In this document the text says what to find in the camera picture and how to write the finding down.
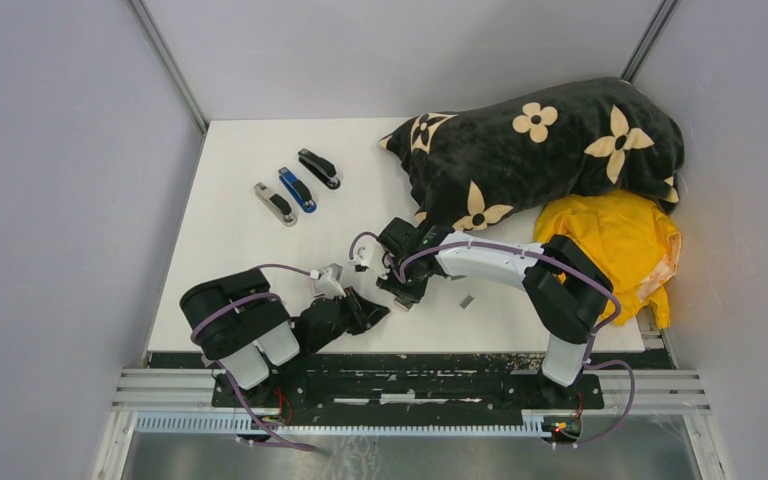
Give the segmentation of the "grey staple strip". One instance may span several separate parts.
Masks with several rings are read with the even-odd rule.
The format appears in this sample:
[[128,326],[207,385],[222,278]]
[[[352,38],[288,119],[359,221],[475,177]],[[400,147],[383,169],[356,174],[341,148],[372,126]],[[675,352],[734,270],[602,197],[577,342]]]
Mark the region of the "grey staple strip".
[[466,296],[466,297],[465,297],[465,298],[464,298],[464,299],[463,299],[463,300],[462,300],[462,301],[459,303],[459,306],[460,306],[462,309],[466,309],[466,308],[468,308],[468,307],[471,305],[471,303],[472,303],[474,300],[475,300],[475,298],[474,298],[472,295],[467,295],[467,296]]

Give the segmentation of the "black stapler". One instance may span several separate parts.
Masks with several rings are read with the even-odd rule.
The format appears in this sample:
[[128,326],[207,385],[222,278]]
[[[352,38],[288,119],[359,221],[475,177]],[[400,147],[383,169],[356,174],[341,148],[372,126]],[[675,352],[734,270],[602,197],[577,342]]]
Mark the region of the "black stapler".
[[300,164],[328,189],[337,190],[340,188],[341,180],[333,163],[308,149],[299,150],[297,155]]

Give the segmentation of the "beige stapler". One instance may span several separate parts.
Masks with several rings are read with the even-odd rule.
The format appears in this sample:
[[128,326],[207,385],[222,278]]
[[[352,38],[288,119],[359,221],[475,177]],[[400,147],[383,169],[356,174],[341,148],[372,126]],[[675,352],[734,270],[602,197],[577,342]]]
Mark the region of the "beige stapler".
[[297,217],[290,203],[272,188],[262,182],[253,186],[256,197],[267,209],[286,227],[292,227],[297,223]]

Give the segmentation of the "blue stapler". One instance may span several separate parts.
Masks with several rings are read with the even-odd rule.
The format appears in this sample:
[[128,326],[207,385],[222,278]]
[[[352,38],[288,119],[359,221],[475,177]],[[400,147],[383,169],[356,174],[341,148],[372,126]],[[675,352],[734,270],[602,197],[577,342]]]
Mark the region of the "blue stapler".
[[317,203],[307,185],[301,181],[290,169],[281,167],[278,170],[281,184],[296,201],[305,213],[313,213],[317,209]]

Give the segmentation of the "staple box with staples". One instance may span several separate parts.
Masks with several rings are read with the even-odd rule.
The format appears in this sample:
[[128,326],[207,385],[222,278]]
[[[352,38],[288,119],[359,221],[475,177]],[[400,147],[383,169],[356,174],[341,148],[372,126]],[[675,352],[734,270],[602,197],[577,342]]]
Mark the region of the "staple box with staples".
[[405,311],[410,311],[411,308],[415,305],[415,302],[410,299],[405,299],[401,297],[395,297],[394,303],[401,309]]

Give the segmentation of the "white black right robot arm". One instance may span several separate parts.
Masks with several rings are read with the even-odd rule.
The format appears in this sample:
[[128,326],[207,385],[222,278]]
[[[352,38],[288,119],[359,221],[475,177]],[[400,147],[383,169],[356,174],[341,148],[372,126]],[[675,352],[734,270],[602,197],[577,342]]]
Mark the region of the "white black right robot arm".
[[549,333],[537,392],[551,408],[577,396],[603,312],[608,305],[621,309],[607,275],[564,235],[515,244],[395,218],[376,241],[377,253],[362,257],[361,264],[406,308],[421,301],[433,276],[477,278],[524,292]]

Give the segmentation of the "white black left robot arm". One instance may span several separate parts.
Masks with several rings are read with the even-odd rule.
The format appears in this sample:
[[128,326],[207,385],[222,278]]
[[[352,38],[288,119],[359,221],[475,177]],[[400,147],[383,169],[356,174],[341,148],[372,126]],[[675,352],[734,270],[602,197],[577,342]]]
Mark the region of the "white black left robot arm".
[[[271,291],[266,269],[288,270],[310,280],[313,301],[309,307],[291,315],[281,297]],[[240,398],[259,407],[273,397],[271,374],[344,335],[370,331],[391,313],[342,285],[341,274],[337,264],[320,270],[263,264],[192,287],[181,297],[179,307],[192,329],[190,341],[209,363],[231,375]]]

